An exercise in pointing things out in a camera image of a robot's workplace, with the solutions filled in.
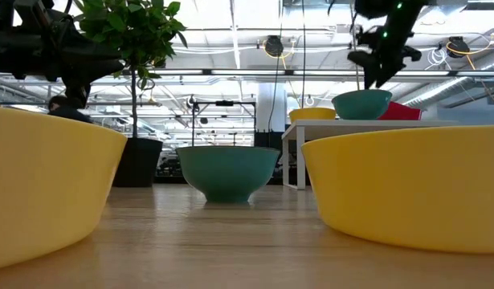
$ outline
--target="ceiling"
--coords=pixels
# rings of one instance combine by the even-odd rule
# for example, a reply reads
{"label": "ceiling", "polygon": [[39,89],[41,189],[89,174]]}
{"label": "ceiling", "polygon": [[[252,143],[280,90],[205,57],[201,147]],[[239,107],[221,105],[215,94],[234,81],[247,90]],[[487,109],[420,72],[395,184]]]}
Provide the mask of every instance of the ceiling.
{"label": "ceiling", "polygon": [[[66,0],[55,1],[55,9],[64,10]],[[166,69],[280,69],[284,66],[294,70],[326,70],[352,71],[355,66],[347,60],[352,35],[349,27],[352,22],[348,1],[338,1],[330,15],[327,0],[304,0],[305,18],[302,17],[301,1],[292,0],[181,0],[178,20],[188,30],[184,33],[189,49],[185,49],[175,39],[176,52],[173,60],[167,63]],[[445,57],[444,48],[436,51],[440,43],[447,43],[450,36],[463,36],[472,51],[480,51],[472,55],[476,69],[483,67],[478,63],[487,61],[494,56],[494,5],[490,10],[473,6],[470,1],[445,0],[438,1],[441,6],[430,6],[420,14],[414,27],[415,36],[408,45],[423,52],[420,61],[408,62],[409,71],[470,71],[467,58],[453,59]],[[464,10],[466,5],[474,10]],[[70,13],[80,12],[72,6]],[[304,43],[303,23],[305,20],[306,34]],[[356,25],[365,30],[374,25],[382,25],[384,18],[368,20],[357,17]],[[269,35],[282,35],[285,46],[284,62],[269,57],[263,51],[263,41]],[[275,82],[275,76],[212,76],[212,75],[167,75],[156,80],[154,89],[145,92],[141,97],[144,106],[138,108],[141,116],[141,134],[147,137],[159,137],[174,148],[187,145],[191,139],[191,119],[186,101],[193,96],[197,101],[235,100],[256,101],[259,96],[259,83]],[[332,107],[330,99],[343,92],[357,89],[355,75],[344,77],[313,77],[308,75],[303,92],[301,77],[291,79],[280,78],[285,82],[288,98],[288,109],[296,108],[296,98],[303,94],[312,100],[312,106]],[[395,79],[382,87],[394,93],[396,100],[408,96],[429,83],[442,83],[442,79],[434,75]],[[113,105],[113,102],[130,101],[130,79],[111,76],[97,80],[92,87],[91,105],[86,112],[95,116],[97,122],[128,133],[130,125],[125,121],[99,115],[130,113],[126,104]],[[28,77],[16,80],[8,75],[0,75],[0,101],[44,102],[48,96],[62,93],[61,83],[48,83],[44,79]],[[484,92],[480,81],[465,87],[462,93],[452,93],[447,99],[438,102],[442,107],[456,104],[468,97],[478,96]],[[202,116],[235,116],[238,118],[208,118],[207,124],[199,124],[197,145],[232,145],[236,135],[237,145],[252,145],[254,121],[249,113],[253,110],[234,107],[209,106]]]}

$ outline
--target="yellow bowl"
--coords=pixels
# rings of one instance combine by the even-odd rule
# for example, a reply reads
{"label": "yellow bowl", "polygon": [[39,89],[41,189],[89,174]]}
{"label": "yellow bowl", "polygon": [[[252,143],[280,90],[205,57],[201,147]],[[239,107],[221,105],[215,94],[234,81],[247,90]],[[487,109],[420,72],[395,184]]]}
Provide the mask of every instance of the yellow bowl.
{"label": "yellow bowl", "polygon": [[0,267],[90,234],[126,141],[93,124],[0,108]]}
{"label": "yellow bowl", "polygon": [[296,120],[334,120],[336,111],[331,108],[301,108],[289,112],[289,119]]}
{"label": "yellow bowl", "polygon": [[494,253],[494,126],[359,133],[302,148],[332,228],[391,245]]}

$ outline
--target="tree trunk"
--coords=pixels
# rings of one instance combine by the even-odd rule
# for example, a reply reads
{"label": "tree trunk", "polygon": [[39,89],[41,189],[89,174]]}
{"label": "tree trunk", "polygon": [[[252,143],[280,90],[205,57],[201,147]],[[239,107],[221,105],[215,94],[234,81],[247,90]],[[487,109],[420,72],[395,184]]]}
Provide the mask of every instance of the tree trunk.
{"label": "tree trunk", "polygon": [[131,92],[133,93],[133,138],[137,138],[137,97],[136,97],[136,66],[131,66],[132,85]]}

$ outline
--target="potted plant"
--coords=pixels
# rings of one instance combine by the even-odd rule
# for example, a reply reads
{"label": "potted plant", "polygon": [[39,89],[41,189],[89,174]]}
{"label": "potted plant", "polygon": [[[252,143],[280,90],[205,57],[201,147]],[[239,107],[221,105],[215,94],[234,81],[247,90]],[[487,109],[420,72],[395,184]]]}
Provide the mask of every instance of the potted plant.
{"label": "potted plant", "polygon": [[133,137],[125,146],[114,185],[151,186],[162,142],[137,137],[137,87],[153,88],[151,79],[160,78],[153,69],[165,67],[166,58],[175,55],[170,40],[176,35],[187,47],[181,33],[186,28],[174,18],[181,3],[165,6],[163,0],[75,0],[75,4],[82,11],[76,20],[84,35],[121,52],[125,68],[114,76],[130,75],[132,80]]}

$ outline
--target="person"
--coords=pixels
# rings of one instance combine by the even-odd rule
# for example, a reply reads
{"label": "person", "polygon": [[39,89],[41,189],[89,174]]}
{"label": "person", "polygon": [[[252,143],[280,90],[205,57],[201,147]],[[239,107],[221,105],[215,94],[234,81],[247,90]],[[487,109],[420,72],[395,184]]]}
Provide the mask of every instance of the person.
{"label": "person", "polygon": [[88,116],[77,110],[77,108],[82,108],[78,102],[78,100],[68,99],[65,96],[52,96],[48,101],[48,115],[92,124],[92,120]]}

